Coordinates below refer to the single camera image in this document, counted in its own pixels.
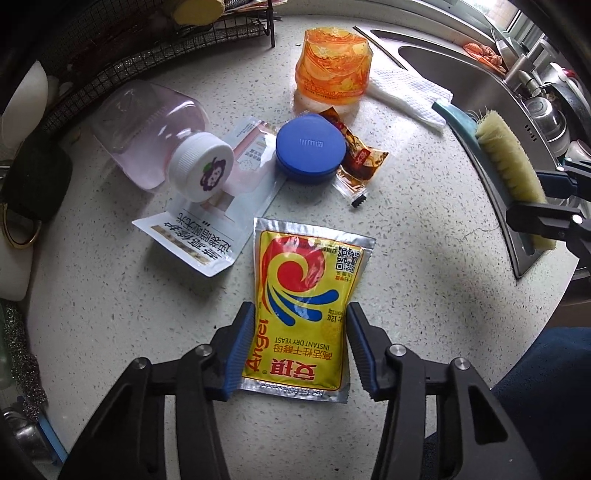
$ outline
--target dark blue fabric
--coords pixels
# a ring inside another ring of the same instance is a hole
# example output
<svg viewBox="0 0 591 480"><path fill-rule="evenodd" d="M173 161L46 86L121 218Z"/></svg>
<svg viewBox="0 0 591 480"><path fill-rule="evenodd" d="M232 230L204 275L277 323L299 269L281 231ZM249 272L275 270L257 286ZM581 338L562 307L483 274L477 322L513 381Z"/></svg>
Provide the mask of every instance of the dark blue fabric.
<svg viewBox="0 0 591 480"><path fill-rule="evenodd" d="M591 479L591 328L544 330L492 392L544 480ZM436 479L437 434L422 478Z"/></svg>

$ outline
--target metal pot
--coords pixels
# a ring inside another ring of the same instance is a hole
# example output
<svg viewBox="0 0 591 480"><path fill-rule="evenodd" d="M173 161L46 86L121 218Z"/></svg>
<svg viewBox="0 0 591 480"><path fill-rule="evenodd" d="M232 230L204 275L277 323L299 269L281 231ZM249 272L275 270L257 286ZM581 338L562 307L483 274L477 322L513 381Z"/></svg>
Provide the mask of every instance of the metal pot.
<svg viewBox="0 0 591 480"><path fill-rule="evenodd" d="M532 119L546 137L555 157L566 153L570 144L570 133L563 113L545 97L533 97L525 101Z"/></svg>

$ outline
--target teal brush handle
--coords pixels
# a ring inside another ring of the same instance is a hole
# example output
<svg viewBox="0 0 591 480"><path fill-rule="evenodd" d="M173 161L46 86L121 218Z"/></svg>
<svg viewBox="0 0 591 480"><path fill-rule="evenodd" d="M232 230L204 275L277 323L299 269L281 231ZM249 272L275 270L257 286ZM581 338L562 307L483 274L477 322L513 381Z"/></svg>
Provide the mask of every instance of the teal brush handle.
<svg viewBox="0 0 591 480"><path fill-rule="evenodd" d="M496 166L491 162L488 153L482 149L476 139L476 129L478 124L457 106L454 106L451 103L437 100L432 108L445 119L462 143L464 143L464 149L472 153L475 159L473 164L478 171L484 172L488 176L492 185L496 189L496 194L506 205L510 205L513 202L511 192L507 188L505 181L499 175ZM491 198L495 196L494 192L492 192L486 185L485 188L487 188Z"/></svg>
<svg viewBox="0 0 591 480"><path fill-rule="evenodd" d="M476 128L478 125L472 118L467 116L457 106L451 103L444 103L441 100L435 101L432 108L445 119L452 130L459 135L466 144L466 147L470 149L478 160L489 162L488 156L476 140Z"/></svg>

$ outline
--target black clamp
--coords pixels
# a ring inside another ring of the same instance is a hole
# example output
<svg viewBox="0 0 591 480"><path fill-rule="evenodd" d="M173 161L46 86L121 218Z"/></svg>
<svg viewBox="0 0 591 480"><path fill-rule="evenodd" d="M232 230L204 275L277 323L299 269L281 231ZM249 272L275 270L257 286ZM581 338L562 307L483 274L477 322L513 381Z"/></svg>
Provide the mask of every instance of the black clamp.
<svg viewBox="0 0 591 480"><path fill-rule="evenodd" d="M567 160L556 171L536 171L548 197L577 196L591 201L591 162ZM546 203L515 202L506 212L507 225L516 232L566 242L566 248L591 268L591 220L577 208Z"/></svg>
<svg viewBox="0 0 591 480"><path fill-rule="evenodd" d="M229 480L213 400L226 401L242 378L255 308L242 304L230 326L180 360L131 362L101 402L64 464L60 480L166 480L164 396L176 396L183 480ZM388 411L372 480L419 480L425 396L437 396L440 478L539 480L515 427L474 367L421 360L347 307L348 337L363 388Z"/></svg>
<svg viewBox="0 0 591 480"><path fill-rule="evenodd" d="M359 303L349 304L346 322L363 389L388 400L372 480L421 478L427 395L437 396L439 478L539 480L521 436L468 360L421 360L371 326Z"/></svg>
<svg viewBox="0 0 591 480"><path fill-rule="evenodd" d="M213 412L242 378L254 335L254 305L180 360L136 358L78 437L60 480L166 480L164 396L176 396L178 464L183 479L229 480Z"/></svg>

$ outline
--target white bottle cap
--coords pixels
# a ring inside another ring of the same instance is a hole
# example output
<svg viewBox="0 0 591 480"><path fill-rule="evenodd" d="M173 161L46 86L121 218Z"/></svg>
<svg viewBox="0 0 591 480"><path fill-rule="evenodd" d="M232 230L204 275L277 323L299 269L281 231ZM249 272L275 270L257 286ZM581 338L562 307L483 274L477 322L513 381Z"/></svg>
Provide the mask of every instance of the white bottle cap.
<svg viewBox="0 0 591 480"><path fill-rule="evenodd" d="M205 202L222 188L234 165L232 147L213 134L186 138L168 164L168 181L192 202Z"/></svg>

